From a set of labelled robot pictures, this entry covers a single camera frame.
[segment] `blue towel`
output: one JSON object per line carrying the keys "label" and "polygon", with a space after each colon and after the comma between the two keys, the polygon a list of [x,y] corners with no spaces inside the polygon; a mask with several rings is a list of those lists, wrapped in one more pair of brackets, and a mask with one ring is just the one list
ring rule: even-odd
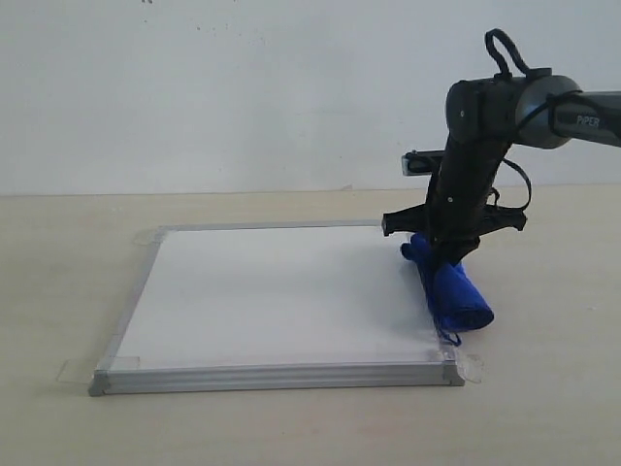
{"label": "blue towel", "polygon": [[448,343],[459,346],[460,332],[478,330],[494,320],[494,313],[466,275],[461,262],[455,266],[443,264],[434,274],[430,266],[431,247],[419,233],[401,246],[401,253],[405,259],[416,263],[429,312],[438,332]]}

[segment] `whiteboard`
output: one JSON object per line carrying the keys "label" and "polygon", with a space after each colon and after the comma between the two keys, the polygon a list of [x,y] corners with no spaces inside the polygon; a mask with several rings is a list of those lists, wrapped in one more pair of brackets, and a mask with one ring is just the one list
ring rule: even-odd
{"label": "whiteboard", "polygon": [[[423,187],[485,31],[585,90],[621,88],[601,0],[0,2],[0,194]],[[534,183],[617,183],[618,149],[514,148]],[[503,168],[499,183],[521,184]]]}
{"label": "whiteboard", "polygon": [[406,235],[368,222],[164,231],[106,374],[435,365],[446,383]]}

